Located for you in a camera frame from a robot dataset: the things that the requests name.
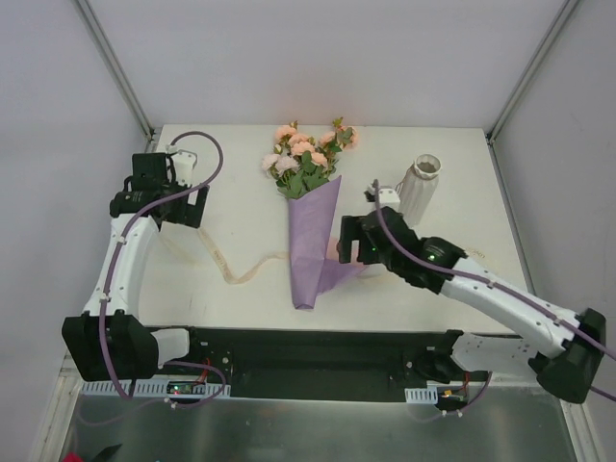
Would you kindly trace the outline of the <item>purple wrapping paper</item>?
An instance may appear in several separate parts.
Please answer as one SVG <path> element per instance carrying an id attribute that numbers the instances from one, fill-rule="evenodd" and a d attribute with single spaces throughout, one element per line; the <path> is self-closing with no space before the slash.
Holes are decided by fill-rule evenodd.
<path id="1" fill-rule="evenodd" d="M 319 295 L 363 270 L 327 256 L 340 186 L 337 178 L 288 201 L 290 283 L 297 310 L 312 310 Z"/>

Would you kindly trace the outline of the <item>cream printed ribbon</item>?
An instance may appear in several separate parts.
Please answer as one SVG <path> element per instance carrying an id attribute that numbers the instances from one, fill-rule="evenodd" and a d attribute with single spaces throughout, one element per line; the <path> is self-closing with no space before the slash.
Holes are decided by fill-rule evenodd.
<path id="1" fill-rule="evenodd" d="M 224 255 L 207 232 L 204 229 L 198 228 L 195 234 L 218 267 L 224 281 L 230 285 L 246 283 L 258 273 L 262 265 L 270 260 L 288 261 L 290 259 L 288 251 L 273 252 L 263 256 L 246 273 L 237 276 L 230 269 Z M 414 287 L 428 289 L 440 283 L 445 283 L 446 280 L 452 281 L 453 279 L 461 278 L 472 280 L 476 284 L 483 284 L 489 288 L 496 288 L 498 285 L 497 277 L 490 277 L 487 270 L 483 275 L 480 275 L 479 273 L 471 272 L 469 269 L 449 269 L 443 265 L 423 260 L 420 256 L 410 254 L 404 248 L 401 248 L 396 241 L 392 241 L 392 243 L 399 249 L 399 253 L 393 256 L 389 264 L 382 265 L 389 272 L 392 272 Z"/>

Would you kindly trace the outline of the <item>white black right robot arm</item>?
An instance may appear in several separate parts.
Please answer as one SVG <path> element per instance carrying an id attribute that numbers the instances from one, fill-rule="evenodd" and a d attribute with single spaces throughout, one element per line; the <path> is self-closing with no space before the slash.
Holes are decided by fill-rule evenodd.
<path id="1" fill-rule="evenodd" d="M 420 238 L 390 207 L 366 216 L 344 216 L 339 261 L 381 264 L 407 284 L 466 304 L 515 333 L 487 338 L 455 332 L 452 343 L 433 355 L 434 371 L 452 380 L 464 371 L 533 372 L 538 384 L 564 401 L 581 404 L 607 353 L 606 320 L 588 308 L 581 313 L 521 291 L 496 277 L 462 248 L 438 237 Z"/>

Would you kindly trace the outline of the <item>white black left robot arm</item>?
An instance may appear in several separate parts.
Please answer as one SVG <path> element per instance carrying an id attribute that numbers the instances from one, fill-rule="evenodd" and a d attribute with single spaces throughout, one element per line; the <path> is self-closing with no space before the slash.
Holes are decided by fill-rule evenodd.
<path id="1" fill-rule="evenodd" d="M 190 190 L 196 154 L 142 153 L 110 202 L 111 237 L 94 291 L 78 317 L 64 320 L 62 336 L 87 382 L 148 379 L 170 361 L 197 372 L 203 351 L 186 328 L 149 330 L 139 320 L 146 262 L 164 223 L 199 226 L 208 188 Z"/>

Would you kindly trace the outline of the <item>white ribbed ceramic vase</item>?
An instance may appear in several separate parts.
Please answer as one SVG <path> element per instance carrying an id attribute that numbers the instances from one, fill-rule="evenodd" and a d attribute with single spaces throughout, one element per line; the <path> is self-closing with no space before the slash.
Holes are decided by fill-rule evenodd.
<path id="1" fill-rule="evenodd" d="M 441 171 L 441 161 L 431 154 L 420 155 L 407 169 L 397 192 L 398 211 L 409 227 L 417 226 L 423 218 L 438 187 Z"/>

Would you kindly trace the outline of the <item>pink flower bouquet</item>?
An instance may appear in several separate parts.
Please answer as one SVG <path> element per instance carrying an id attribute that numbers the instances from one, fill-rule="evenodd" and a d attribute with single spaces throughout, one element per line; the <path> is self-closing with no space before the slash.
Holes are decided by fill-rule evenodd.
<path id="1" fill-rule="evenodd" d="M 358 138 L 358 130 L 344 125 L 342 117 L 334 119 L 319 139 L 302 133 L 293 121 L 276 129 L 272 151 L 261 168 L 285 198 L 300 199 L 329 182 L 339 155 L 354 148 Z"/>

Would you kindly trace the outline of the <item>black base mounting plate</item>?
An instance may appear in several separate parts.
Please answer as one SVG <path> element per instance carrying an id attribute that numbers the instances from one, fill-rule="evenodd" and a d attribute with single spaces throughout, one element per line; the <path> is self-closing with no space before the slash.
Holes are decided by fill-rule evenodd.
<path id="1" fill-rule="evenodd" d="M 436 347 L 446 332 L 340 332 L 196 328 L 190 352 L 165 366 L 169 374 L 214 367 L 211 383 L 231 386 L 234 398 L 401 402 L 406 388 L 437 382 L 412 361 Z M 488 372 L 458 371 L 450 381 L 483 381 Z"/>

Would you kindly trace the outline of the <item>red object at bottom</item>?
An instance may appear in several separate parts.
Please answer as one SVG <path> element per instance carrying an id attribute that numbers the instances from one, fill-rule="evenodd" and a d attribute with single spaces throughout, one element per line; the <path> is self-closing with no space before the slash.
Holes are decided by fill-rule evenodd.
<path id="1" fill-rule="evenodd" d="M 69 452 L 61 462 L 84 462 L 83 458 L 74 452 Z"/>

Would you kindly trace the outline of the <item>left aluminium side rail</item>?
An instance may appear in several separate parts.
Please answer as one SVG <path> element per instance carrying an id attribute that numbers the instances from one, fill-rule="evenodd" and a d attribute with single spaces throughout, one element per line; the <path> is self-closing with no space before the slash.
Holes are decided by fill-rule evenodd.
<path id="1" fill-rule="evenodd" d="M 103 298 L 107 299 L 107 318 L 112 317 L 116 311 L 132 315 L 134 318 L 139 316 L 145 266 L 152 246 L 158 238 L 159 229 L 153 218 L 145 216 L 138 218 L 130 227 L 128 234 L 123 236 L 124 228 L 134 214 L 134 212 L 124 213 L 111 219 L 111 235 L 103 266 L 90 299 L 83 309 L 86 330 L 95 340 L 99 337 L 100 302 Z M 107 275 L 117 244 L 121 244 L 121 250 L 115 261 L 110 289 L 106 290 Z"/>

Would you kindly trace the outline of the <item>aluminium side rail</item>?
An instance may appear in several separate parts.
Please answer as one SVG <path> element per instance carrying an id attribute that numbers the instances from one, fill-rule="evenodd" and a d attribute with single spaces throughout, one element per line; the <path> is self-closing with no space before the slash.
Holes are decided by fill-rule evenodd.
<path id="1" fill-rule="evenodd" d="M 559 301 L 554 286 L 553 261 L 545 247 L 546 236 L 539 225 L 540 204 L 526 177 L 494 141 L 489 145 L 500 178 L 514 235 L 523 260 L 526 283 L 531 291 L 550 303 Z"/>
<path id="2" fill-rule="evenodd" d="M 145 266 L 152 246 L 158 238 L 159 229 L 153 218 L 145 216 L 138 218 L 130 227 L 128 234 L 123 236 L 124 228 L 134 214 L 134 212 L 124 213 L 111 219 L 111 235 L 103 266 L 90 299 L 83 309 L 86 330 L 95 340 L 99 337 L 100 302 L 103 298 L 107 299 L 107 318 L 112 317 L 116 311 L 132 315 L 134 318 L 139 316 Z M 107 275 L 117 244 L 121 244 L 121 250 L 115 261 L 110 289 L 106 290 Z"/>

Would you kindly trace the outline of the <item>left aluminium frame post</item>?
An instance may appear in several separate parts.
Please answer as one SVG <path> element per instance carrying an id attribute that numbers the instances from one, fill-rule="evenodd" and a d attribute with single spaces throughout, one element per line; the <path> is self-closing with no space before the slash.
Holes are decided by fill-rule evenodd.
<path id="1" fill-rule="evenodd" d="M 136 121 L 141 134 L 146 141 L 153 141 L 156 134 L 155 127 L 147 116 L 91 2 L 88 0 L 72 0 L 71 4 L 84 23 L 100 58 Z"/>

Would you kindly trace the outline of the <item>aluminium frame post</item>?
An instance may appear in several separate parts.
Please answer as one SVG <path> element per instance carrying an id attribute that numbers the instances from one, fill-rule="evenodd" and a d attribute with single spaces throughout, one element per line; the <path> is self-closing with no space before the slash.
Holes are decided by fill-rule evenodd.
<path id="1" fill-rule="evenodd" d="M 147 116 L 91 2 L 88 0 L 72 0 L 71 4 L 84 23 L 100 58 L 136 121 L 141 134 L 146 141 L 153 141 L 156 134 L 155 127 Z"/>
<path id="2" fill-rule="evenodd" d="M 487 143 L 495 144 L 506 123 L 513 116 L 524 96 L 529 91 L 533 80 L 538 76 L 544 62 L 552 52 L 556 43 L 564 34 L 565 29 L 571 22 L 578 8 L 583 4 L 581 0 L 566 0 L 562 3 L 557 14 L 552 20 L 546 33 L 539 41 L 524 71 L 517 80 L 513 90 L 506 99 L 492 128 L 486 134 Z"/>

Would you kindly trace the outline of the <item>right aluminium side rail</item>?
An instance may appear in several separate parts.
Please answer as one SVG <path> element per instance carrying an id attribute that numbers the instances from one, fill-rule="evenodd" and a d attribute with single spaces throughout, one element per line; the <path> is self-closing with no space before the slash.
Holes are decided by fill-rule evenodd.
<path id="1" fill-rule="evenodd" d="M 514 235 L 523 260 L 526 283 L 531 291 L 550 303 L 559 301 L 554 286 L 553 261 L 545 247 L 546 236 L 539 225 L 540 204 L 526 177 L 494 141 L 489 145 L 500 178 Z"/>

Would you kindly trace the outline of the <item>aluminium front frame rail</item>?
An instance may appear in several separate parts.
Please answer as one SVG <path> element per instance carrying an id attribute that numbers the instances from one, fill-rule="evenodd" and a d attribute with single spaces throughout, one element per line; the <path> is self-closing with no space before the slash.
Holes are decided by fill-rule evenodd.
<path id="1" fill-rule="evenodd" d="M 112 365 L 119 379 L 152 377 L 164 362 L 187 356 L 189 343 L 158 342 L 157 331 L 143 340 L 117 340 L 109 347 Z M 497 372 L 515 376 L 536 375 L 546 390 L 583 387 L 585 371 L 583 346 L 569 342 L 553 358 L 527 346 L 523 339 L 485 337 L 451 330 L 438 346 L 426 347 L 412 361 L 419 375 L 446 383 L 460 370 Z"/>

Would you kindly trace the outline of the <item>right aluminium frame post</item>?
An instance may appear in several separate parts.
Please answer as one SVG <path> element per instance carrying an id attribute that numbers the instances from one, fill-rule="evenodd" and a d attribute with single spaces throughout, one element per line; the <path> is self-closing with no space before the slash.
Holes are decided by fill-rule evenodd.
<path id="1" fill-rule="evenodd" d="M 556 43 L 564 34 L 565 29 L 571 22 L 578 8 L 583 4 L 581 0 L 566 0 L 562 3 L 557 14 L 552 20 L 546 33 L 539 41 L 524 71 L 517 80 L 513 90 L 506 99 L 492 128 L 486 134 L 487 143 L 495 144 L 506 123 L 513 116 L 524 96 L 529 91 L 533 80 L 538 76 L 544 62 L 552 52 Z"/>

